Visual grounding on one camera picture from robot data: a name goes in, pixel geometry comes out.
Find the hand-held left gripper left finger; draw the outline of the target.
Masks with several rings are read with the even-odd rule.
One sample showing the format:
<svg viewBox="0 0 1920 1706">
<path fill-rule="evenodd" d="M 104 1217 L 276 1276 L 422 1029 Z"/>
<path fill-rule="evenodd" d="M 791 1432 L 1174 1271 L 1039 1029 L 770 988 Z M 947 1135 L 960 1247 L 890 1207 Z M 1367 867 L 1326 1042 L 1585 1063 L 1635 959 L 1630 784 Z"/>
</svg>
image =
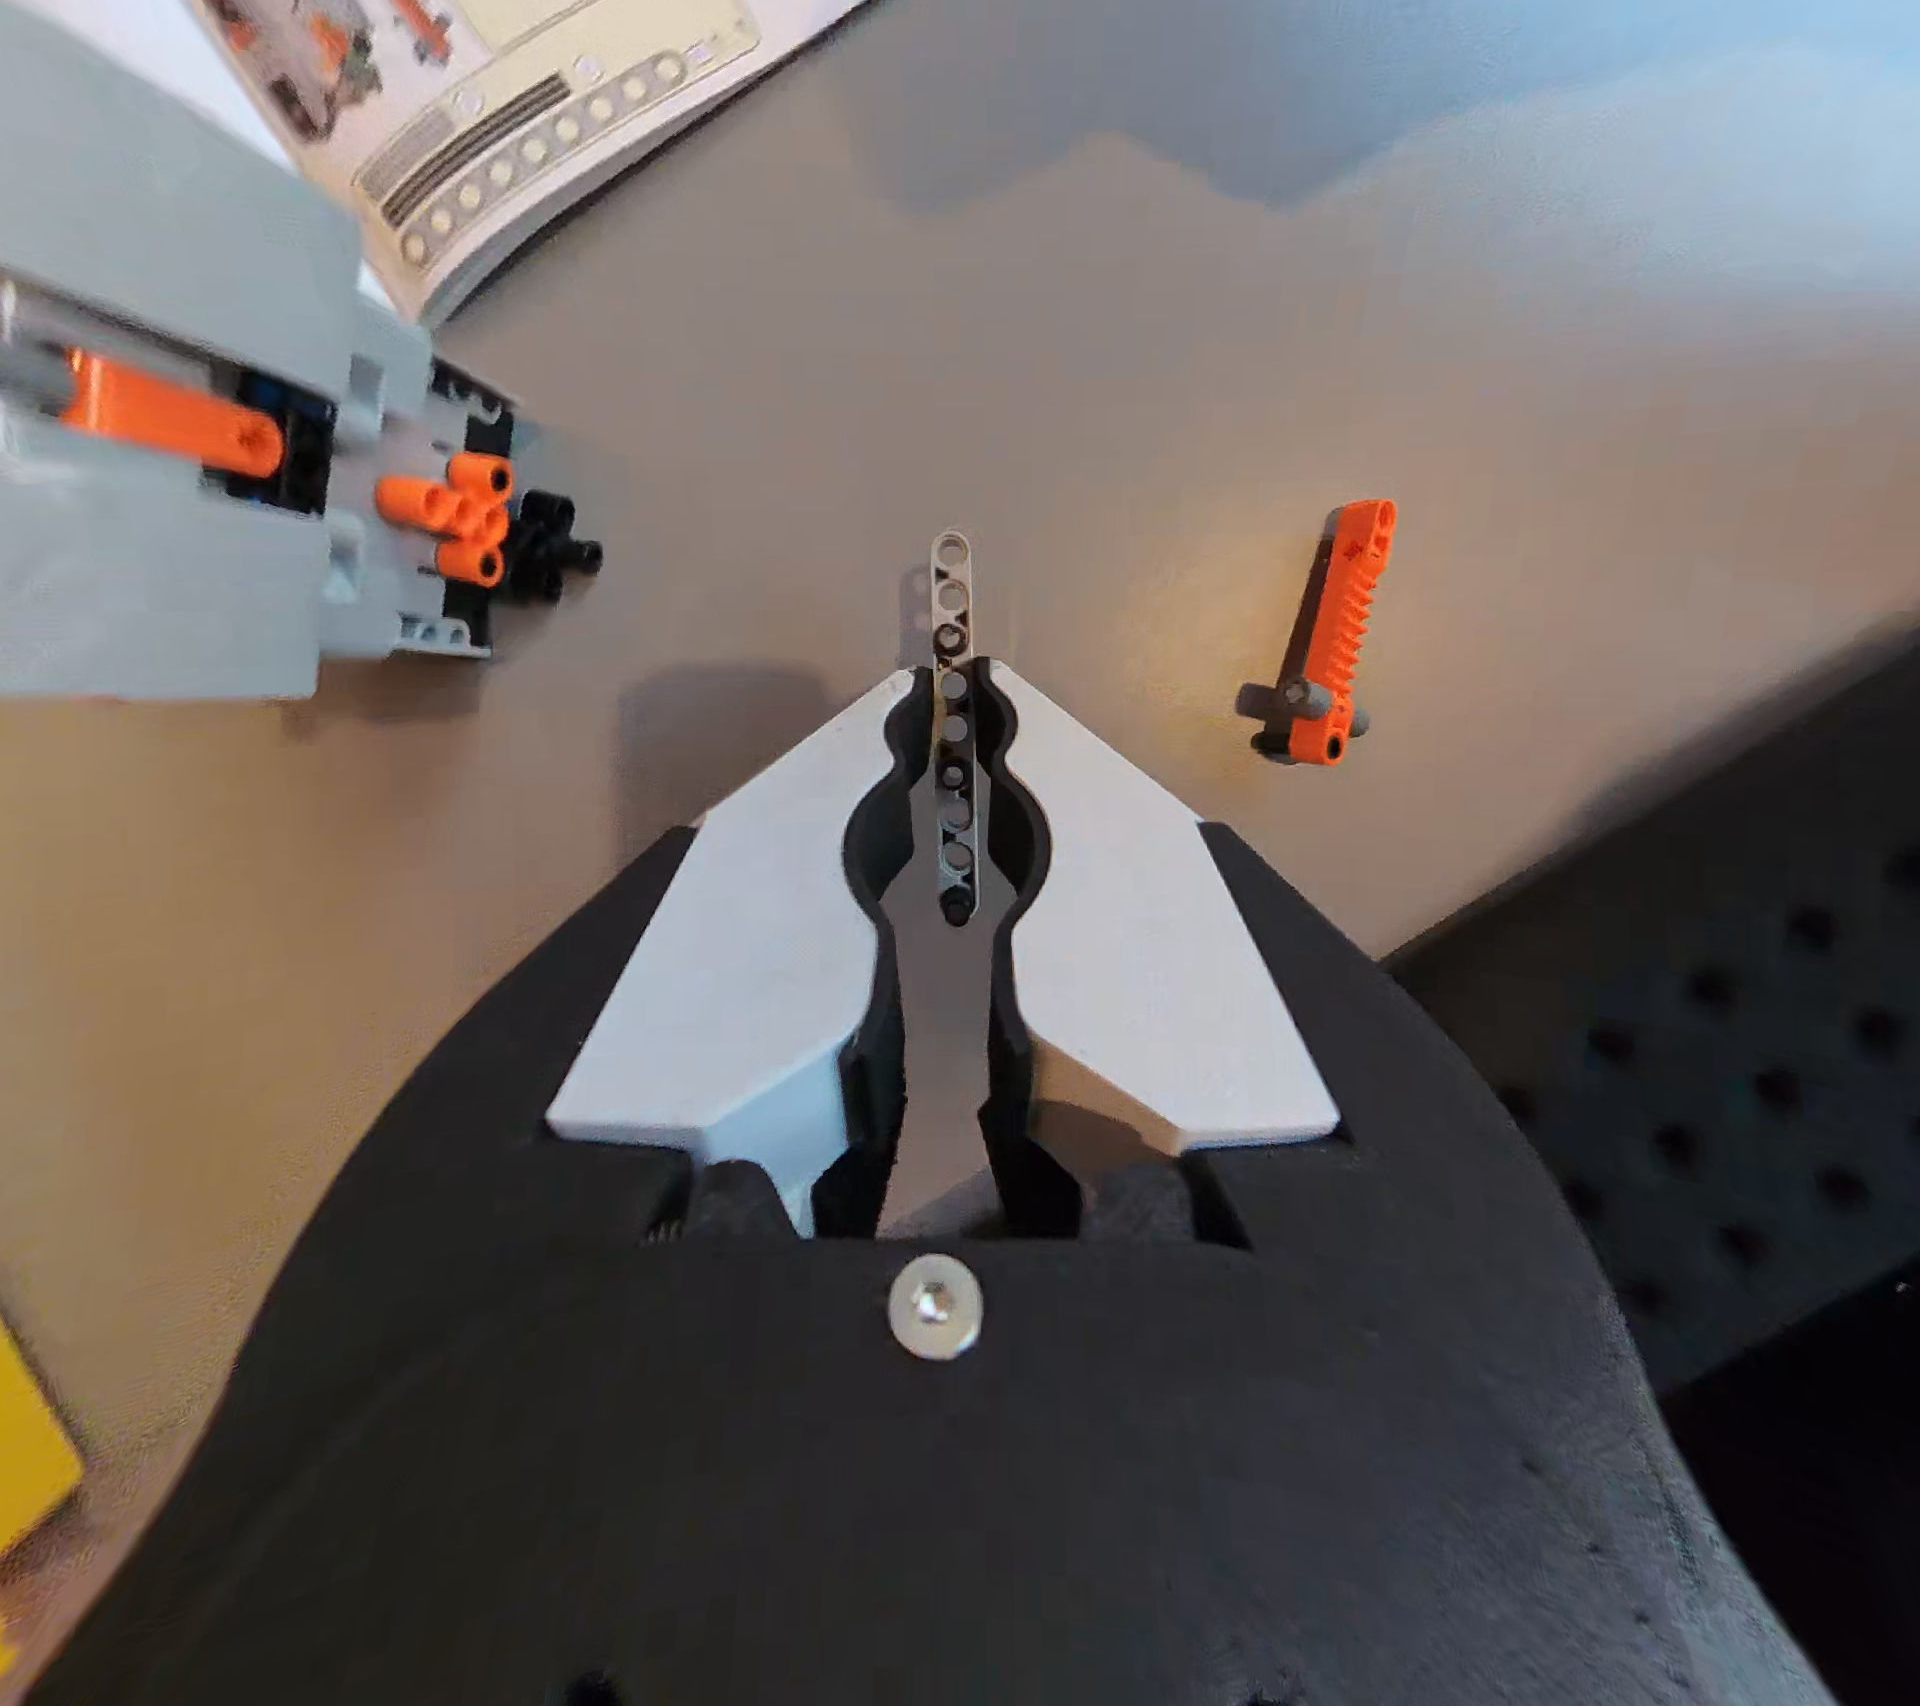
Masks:
<svg viewBox="0 0 1920 1706">
<path fill-rule="evenodd" d="M 692 828 L 545 1107 L 570 1141 L 757 1165 L 793 1229 L 870 1238 L 906 1107 L 897 939 L 931 675 L 899 668 Z"/>
</svg>

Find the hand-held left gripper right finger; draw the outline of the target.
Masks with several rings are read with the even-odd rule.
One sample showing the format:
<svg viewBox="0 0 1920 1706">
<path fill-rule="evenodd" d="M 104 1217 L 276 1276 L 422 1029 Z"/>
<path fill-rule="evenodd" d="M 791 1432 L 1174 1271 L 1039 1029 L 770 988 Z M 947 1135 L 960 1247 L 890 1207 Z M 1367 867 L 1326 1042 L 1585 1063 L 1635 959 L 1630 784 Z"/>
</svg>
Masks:
<svg viewBox="0 0 1920 1706">
<path fill-rule="evenodd" d="M 1331 1139 L 1337 1101 L 1208 819 L 1012 665 L 972 672 L 991 937 L 976 1113 L 1014 1238 L 1077 1238 L 1110 1171 Z"/>
</svg>

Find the grey holed toy beam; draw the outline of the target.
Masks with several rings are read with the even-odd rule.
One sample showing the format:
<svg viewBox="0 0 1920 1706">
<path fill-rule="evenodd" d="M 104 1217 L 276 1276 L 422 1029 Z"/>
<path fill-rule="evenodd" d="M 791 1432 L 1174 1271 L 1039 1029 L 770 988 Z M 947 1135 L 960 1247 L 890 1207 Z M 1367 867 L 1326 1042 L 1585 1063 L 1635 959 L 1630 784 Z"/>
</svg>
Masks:
<svg viewBox="0 0 1920 1706">
<path fill-rule="evenodd" d="M 947 925 L 968 925 L 979 903 L 979 795 L 972 542 L 958 526 L 927 550 L 931 653 L 931 822 L 937 908 Z"/>
</svg>

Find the grey desk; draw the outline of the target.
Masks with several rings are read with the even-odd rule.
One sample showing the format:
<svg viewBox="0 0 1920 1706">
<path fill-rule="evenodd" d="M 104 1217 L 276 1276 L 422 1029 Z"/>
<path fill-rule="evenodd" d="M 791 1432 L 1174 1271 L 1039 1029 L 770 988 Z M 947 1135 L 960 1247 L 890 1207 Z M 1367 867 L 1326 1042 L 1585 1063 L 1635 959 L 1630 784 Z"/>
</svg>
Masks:
<svg viewBox="0 0 1920 1706">
<path fill-rule="evenodd" d="M 4 1301 L 59 1689 L 402 1077 L 660 834 L 986 644 L 1386 955 L 1915 638 L 1915 0 L 878 0 L 454 318 L 608 560 L 491 664 L 4 699 Z M 1331 766 L 1252 747 L 1397 506 Z"/>
</svg>

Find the orange toothed toy part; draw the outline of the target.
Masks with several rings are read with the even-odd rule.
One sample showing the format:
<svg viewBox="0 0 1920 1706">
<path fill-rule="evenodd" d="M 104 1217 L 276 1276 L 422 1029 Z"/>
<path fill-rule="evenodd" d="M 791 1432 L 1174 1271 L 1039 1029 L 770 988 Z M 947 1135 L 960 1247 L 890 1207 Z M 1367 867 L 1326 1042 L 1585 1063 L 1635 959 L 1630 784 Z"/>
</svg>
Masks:
<svg viewBox="0 0 1920 1706">
<path fill-rule="evenodd" d="M 1371 717 L 1357 698 L 1360 659 L 1395 529 L 1390 498 L 1327 513 L 1277 678 L 1242 683 L 1236 702 L 1239 715 L 1259 721 L 1252 736 L 1259 758 L 1331 768 L 1366 737 Z"/>
</svg>

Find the black perforated panel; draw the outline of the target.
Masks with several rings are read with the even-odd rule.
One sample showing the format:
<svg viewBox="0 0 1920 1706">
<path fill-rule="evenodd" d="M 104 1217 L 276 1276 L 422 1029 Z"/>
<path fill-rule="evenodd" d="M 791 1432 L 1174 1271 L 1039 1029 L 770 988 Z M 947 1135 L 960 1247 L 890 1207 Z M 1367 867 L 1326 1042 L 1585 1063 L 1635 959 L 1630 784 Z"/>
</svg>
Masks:
<svg viewBox="0 0 1920 1706">
<path fill-rule="evenodd" d="M 1387 968 L 1547 1168 L 1815 1675 L 1915 1701 L 1915 638 Z"/>
</svg>

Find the yellow plastic bin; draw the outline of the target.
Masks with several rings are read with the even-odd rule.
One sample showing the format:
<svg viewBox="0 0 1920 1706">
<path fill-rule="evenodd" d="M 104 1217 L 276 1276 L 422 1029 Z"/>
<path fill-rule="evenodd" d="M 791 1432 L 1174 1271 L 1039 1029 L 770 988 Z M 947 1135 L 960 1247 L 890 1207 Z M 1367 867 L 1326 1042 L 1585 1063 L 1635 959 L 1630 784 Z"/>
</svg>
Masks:
<svg viewBox="0 0 1920 1706">
<path fill-rule="evenodd" d="M 1 1320 L 1 1557 L 84 1484 L 84 1455 L 21 1335 Z"/>
</svg>

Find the grey toy robot model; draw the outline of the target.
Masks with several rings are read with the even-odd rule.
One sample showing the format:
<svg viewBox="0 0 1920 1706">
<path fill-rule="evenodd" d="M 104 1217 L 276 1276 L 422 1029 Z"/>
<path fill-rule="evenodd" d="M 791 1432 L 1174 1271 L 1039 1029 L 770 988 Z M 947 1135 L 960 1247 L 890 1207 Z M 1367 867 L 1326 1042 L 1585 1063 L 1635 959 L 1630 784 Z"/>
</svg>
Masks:
<svg viewBox="0 0 1920 1706">
<path fill-rule="evenodd" d="M 280 702 L 483 661 L 606 563 L 516 404 L 361 283 L 348 219 L 4 1 L 1 692 Z"/>
</svg>

